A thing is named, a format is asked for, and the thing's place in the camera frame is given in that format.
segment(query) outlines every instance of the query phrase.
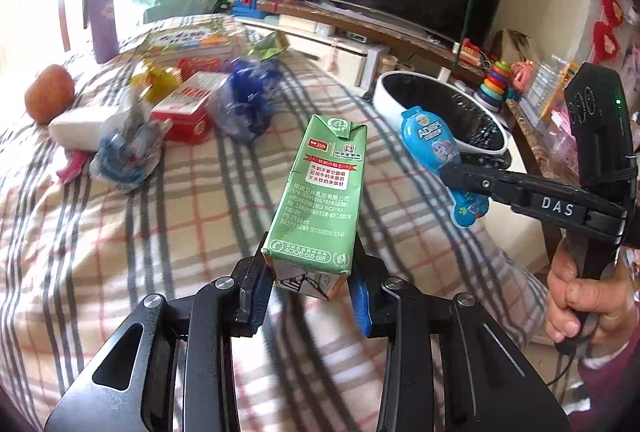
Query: black cable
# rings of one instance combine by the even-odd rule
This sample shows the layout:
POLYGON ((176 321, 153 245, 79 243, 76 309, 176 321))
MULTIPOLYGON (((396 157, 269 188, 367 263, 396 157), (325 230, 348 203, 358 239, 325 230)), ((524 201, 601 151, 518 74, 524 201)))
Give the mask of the black cable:
POLYGON ((569 372, 569 369, 571 368, 571 365, 574 363, 574 358, 575 358, 575 352, 572 352, 572 354, 569 356, 569 361, 566 362, 566 365, 564 366, 564 369, 562 370, 562 372, 560 374, 558 374, 549 383, 545 383, 545 385, 546 386, 551 386, 551 385, 555 385, 556 383, 558 383, 560 378, 562 378, 566 373, 569 372))

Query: human hand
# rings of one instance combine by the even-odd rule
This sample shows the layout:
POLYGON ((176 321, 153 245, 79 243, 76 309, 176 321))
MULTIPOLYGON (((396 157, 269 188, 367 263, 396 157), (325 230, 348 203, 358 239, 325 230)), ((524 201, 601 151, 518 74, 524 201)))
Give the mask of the human hand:
POLYGON ((622 348, 638 325, 634 290, 623 254, 612 279, 578 279, 577 266, 569 255, 566 240, 556 250, 547 276, 545 331, 554 342, 577 335, 580 324, 572 309, 599 313, 598 326, 591 338, 591 356, 600 357, 622 348))

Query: bed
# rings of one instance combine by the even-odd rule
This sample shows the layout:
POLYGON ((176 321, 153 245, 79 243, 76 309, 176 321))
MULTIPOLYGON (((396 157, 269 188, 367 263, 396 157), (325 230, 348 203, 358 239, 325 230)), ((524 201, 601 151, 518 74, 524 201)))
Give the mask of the bed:
MULTIPOLYGON (((76 105, 120 100, 141 37, 101 67, 91 53, 68 59, 76 105)), ((128 194, 86 172, 56 183, 60 149, 27 116, 2 134, 0 383, 34 428, 144 296, 191 295, 253 254, 314 113, 368 125, 358 223, 368 253, 426 293, 472 293, 519 346, 542 325, 542 284, 494 245, 482 221, 466 230, 450 222, 443 186, 356 90, 299 54, 287 52, 282 70, 265 135, 250 145, 218 131, 194 147, 167 142, 158 169, 128 194)), ((385 341, 360 337, 346 286, 331 302, 275 289, 264 326, 235 339, 233 351, 243 430, 374 430, 385 341)), ((175 430, 180 409, 177 398, 175 430)))

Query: wooden shelf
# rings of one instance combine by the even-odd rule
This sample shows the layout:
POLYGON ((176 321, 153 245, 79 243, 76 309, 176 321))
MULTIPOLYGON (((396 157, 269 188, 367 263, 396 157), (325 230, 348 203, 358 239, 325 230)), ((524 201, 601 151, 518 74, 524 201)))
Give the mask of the wooden shelf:
MULTIPOLYGON (((273 11, 273 6, 274 2, 271 0, 258 2, 258 9, 262 12, 330 24, 331 26, 347 30, 348 32, 364 35, 382 44, 388 44, 392 48, 410 51, 442 67, 449 68, 453 63, 454 58, 450 51, 384 26, 378 26, 359 19, 352 19, 342 14, 323 10, 322 8, 315 8, 300 1, 280 2, 275 12, 273 11)), ((481 69, 469 66, 464 62, 458 63, 454 73, 476 86, 480 85, 482 80, 484 80, 484 72, 481 69)))

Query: red decoration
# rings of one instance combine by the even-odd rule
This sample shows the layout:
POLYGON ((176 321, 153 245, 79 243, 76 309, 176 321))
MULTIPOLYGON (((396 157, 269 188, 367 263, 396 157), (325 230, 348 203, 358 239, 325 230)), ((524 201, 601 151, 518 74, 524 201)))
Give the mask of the red decoration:
POLYGON ((594 64, 615 58, 620 51, 618 39, 613 35, 611 27, 604 22, 598 21, 593 25, 593 47, 596 51, 594 64))
POLYGON ((625 19, 625 14, 616 0, 602 0, 602 9, 610 27, 617 28, 625 19))

